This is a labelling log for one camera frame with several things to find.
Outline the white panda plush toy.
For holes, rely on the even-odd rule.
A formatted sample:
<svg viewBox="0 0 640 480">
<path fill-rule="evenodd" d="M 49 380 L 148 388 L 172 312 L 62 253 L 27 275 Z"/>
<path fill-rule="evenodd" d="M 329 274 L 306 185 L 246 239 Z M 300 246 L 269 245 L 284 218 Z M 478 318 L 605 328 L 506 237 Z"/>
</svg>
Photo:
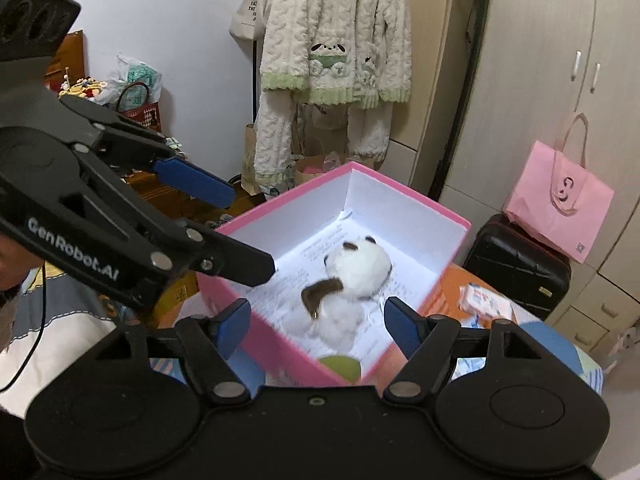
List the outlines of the white panda plush toy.
<svg viewBox="0 0 640 480">
<path fill-rule="evenodd" d="M 390 277 L 390 256 L 371 236 L 346 240 L 323 259 L 326 278 L 307 285 L 300 299 L 315 316 L 326 296 L 343 295 L 348 300 L 370 299 Z"/>
</svg>

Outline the white mesh bath pouf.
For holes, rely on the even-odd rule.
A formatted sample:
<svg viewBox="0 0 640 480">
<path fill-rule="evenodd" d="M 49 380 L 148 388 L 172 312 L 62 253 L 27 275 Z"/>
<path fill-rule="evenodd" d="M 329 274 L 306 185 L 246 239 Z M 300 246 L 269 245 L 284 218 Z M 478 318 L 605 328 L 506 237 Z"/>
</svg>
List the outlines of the white mesh bath pouf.
<svg viewBox="0 0 640 480">
<path fill-rule="evenodd" d="M 330 349 L 345 353 L 352 350 L 363 319 L 363 307 L 359 302 L 341 296 L 326 296 L 315 316 L 304 306 L 297 306 L 285 315 L 282 327 L 291 336 L 319 339 Z"/>
</svg>

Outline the green makeup sponge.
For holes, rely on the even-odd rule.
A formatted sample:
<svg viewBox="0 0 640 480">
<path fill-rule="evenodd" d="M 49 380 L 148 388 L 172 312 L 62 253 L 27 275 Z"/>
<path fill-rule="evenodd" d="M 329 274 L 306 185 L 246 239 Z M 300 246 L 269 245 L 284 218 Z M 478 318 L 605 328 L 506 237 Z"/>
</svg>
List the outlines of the green makeup sponge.
<svg viewBox="0 0 640 480">
<path fill-rule="evenodd" d="M 360 362 L 351 356 L 341 356 L 340 354 L 334 354 L 334 356 L 325 356 L 319 360 L 319 363 L 332 370 L 344 379 L 345 382 L 355 385 L 361 378 L 361 365 Z"/>
</svg>

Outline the beige canvas tote bag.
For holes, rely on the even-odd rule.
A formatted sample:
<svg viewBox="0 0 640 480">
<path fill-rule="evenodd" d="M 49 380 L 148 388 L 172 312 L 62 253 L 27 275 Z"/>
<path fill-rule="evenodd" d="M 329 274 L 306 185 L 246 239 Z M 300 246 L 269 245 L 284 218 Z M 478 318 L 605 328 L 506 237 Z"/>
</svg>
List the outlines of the beige canvas tote bag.
<svg viewBox="0 0 640 480">
<path fill-rule="evenodd" d="M 272 0 L 242 0 L 232 16 L 229 34 L 239 40 L 259 41 L 265 37 Z"/>
</svg>

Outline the beige three-door wardrobe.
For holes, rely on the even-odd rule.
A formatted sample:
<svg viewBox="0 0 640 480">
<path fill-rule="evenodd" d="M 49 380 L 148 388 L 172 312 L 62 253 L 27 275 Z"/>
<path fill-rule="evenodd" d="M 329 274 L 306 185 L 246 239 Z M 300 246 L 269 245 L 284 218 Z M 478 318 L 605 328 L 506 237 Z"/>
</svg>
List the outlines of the beige three-door wardrobe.
<svg viewBox="0 0 640 480">
<path fill-rule="evenodd" d="M 638 321 L 638 273 L 608 259 L 639 209 L 639 0 L 485 0 L 476 57 L 451 127 L 444 176 L 401 182 L 482 226 L 501 210 L 535 142 L 555 144 L 614 191 L 599 234 L 549 323 L 605 366 Z"/>
</svg>

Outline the black suitcase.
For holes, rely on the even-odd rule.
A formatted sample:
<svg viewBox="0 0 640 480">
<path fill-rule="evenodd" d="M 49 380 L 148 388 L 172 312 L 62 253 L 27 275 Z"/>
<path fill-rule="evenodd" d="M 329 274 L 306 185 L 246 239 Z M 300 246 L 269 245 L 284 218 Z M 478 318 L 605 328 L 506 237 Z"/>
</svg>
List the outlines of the black suitcase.
<svg viewBox="0 0 640 480">
<path fill-rule="evenodd" d="M 541 244 L 504 214 L 495 214 L 477 232 L 463 267 L 541 320 L 570 289 L 566 255 Z"/>
</svg>

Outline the cream fuzzy cardigan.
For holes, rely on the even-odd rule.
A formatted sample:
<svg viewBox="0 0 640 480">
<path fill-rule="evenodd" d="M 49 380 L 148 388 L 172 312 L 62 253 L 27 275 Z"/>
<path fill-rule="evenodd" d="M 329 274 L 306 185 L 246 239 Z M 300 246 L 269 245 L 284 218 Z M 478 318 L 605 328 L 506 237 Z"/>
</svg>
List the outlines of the cream fuzzy cardigan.
<svg viewBox="0 0 640 480">
<path fill-rule="evenodd" d="M 260 190 L 277 196 L 294 185 L 298 104 L 345 110 L 347 153 L 381 165 L 411 75 L 408 0 L 272 0 L 254 125 Z"/>
</svg>

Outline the brown paper bag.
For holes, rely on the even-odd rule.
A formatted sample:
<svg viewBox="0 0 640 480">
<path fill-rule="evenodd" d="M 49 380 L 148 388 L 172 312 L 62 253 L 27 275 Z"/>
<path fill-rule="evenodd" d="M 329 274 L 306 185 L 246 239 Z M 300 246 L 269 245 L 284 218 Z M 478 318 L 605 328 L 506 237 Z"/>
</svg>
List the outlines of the brown paper bag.
<svg viewBox="0 0 640 480">
<path fill-rule="evenodd" d="M 299 185 L 342 164 L 346 159 L 347 144 L 345 128 L 326 130 L 310 125 L 293 126 L 288 180 L 292 185 Z M 248 124 L 244 128 L 241 186 L 251 196 L 260 193 L 254 169 L 255 148 L 254 125 Z"/>
</svg>

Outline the black clothes rack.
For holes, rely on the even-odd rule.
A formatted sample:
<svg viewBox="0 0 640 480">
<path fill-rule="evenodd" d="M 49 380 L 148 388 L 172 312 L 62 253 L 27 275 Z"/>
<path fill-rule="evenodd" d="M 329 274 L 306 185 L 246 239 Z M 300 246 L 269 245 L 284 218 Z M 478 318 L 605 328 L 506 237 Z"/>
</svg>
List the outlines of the black clothes rack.
<svg viewBox="0 0 640 480">
<path fill-rule="evenodd" d="M 477 49 L 477 26 L 485 0 L 408 0 L 411 20 L 411 93 L 393 107 L 390 143 L 381 165 L 407 169 L 409 179 L 429 190 L 444 174 L 459 102 Z M 345 110 L 298 104 L 293 126 L 347 127 Z"/>
</svg>

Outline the small white wipes pack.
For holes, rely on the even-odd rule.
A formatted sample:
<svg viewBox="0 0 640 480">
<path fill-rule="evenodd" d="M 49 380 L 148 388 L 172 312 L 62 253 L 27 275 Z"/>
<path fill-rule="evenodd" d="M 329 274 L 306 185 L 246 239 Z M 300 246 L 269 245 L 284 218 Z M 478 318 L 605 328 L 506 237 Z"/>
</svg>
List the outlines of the small white wipes pack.
<svg viewBox="0 0 640 480">
<path fill-rule="evenodd" d="M 515 320 L 513 304 L 508 298 L 477 284 L 460 287 L 458 307 L 482 320 Z"/>
</svg>

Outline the pink storage box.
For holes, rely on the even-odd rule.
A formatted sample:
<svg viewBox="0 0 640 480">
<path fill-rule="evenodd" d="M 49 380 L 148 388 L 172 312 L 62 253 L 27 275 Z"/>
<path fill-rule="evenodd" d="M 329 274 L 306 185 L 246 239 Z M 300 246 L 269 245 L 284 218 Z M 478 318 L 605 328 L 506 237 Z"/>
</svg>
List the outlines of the pink storage box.
<svg viewBox="0 0 640 480">
<path fill-rule="evenodd" d="M 468 235 L 470 222 L 442 204 L 350 162 L 220 228 L 274 260 L 267 283 L 242 286 L 201 274 L 214 313 L 245 298 L 243 350 L 285 385 L 344 386 L 339 359 L 358 385 L 384 389 L 401 367 L 384 326 L 397 297 L 420 309 Z"/>
</svg>

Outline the pink tote bag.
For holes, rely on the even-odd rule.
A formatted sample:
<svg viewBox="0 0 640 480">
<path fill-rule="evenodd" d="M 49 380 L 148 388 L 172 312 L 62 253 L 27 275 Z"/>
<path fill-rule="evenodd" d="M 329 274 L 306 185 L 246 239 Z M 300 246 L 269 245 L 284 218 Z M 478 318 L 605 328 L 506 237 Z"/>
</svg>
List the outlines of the pink tote bag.
<svg viewBox="0 0 640 480">
<path fill-rule="evenodd" d="M 564 134 L 553 146 L 535 142 L 502 211 L 535 240 L 583 263 L 614 191 L 587 169 L 588 138 L 578 162 L 564 154 L 569 138 Z"/>
</svg>

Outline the printed paper sheet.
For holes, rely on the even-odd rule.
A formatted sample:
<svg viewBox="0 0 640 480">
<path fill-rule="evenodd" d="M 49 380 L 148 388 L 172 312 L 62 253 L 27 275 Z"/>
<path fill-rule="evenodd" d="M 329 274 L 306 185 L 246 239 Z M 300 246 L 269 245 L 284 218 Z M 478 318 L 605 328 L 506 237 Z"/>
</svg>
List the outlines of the printed paper sheet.
<svg viewBox="0 0 640 480">
<path fill-rule="evenodd" d="M 391 296 L 420 306 L 432 270 L 354 222 L 335 222 L 277 258 L 277 272 L 245 295 L 269 327 L 308 358 L 348 356 L 363 374 L 392 344 L 384 328 Z"/>
</svg>

